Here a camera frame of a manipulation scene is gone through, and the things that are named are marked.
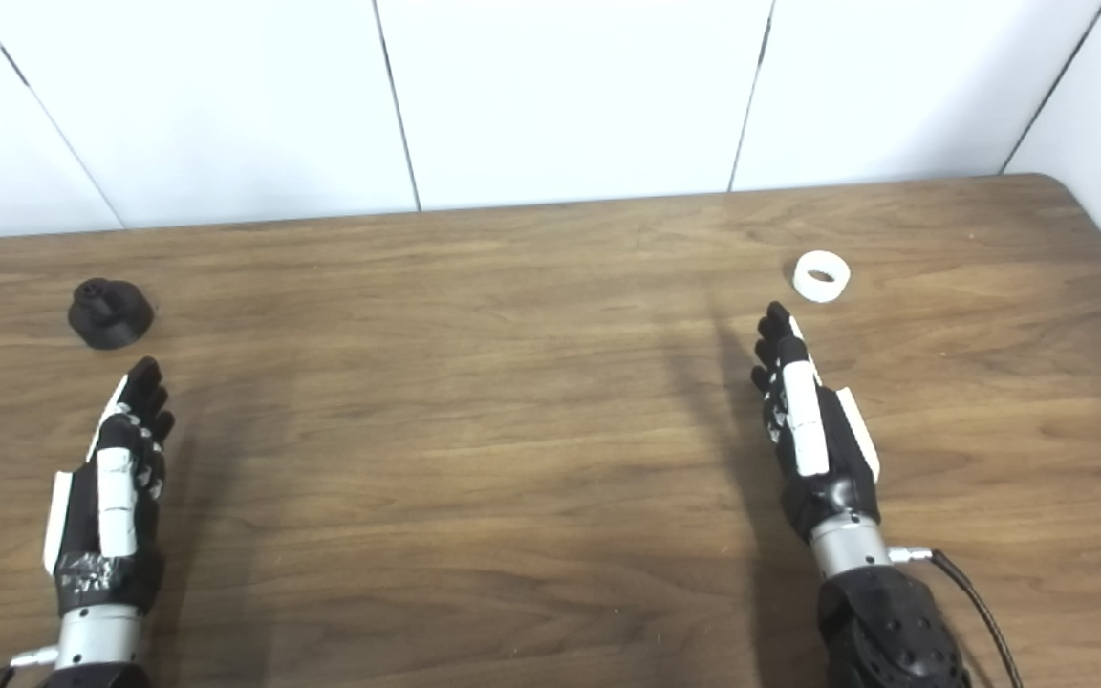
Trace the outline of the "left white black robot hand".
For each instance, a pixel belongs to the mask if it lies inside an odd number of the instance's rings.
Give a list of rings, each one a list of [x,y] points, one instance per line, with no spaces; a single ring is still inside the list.
[[[137,663],[141,623],[164,585],[167,400],[159,361],[140,358],[106,402],[83,463],[55,474],[43,565],[58,612],[56,674]]]

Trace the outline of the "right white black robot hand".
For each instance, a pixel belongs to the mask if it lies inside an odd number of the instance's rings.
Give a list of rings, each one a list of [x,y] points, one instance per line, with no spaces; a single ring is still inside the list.
[[[881,534],[881,461],[851,389],[826,386],[799,323],[778,301],[759,321],[751,372],[783,476],[780,505],[830,579],[890,566]]]

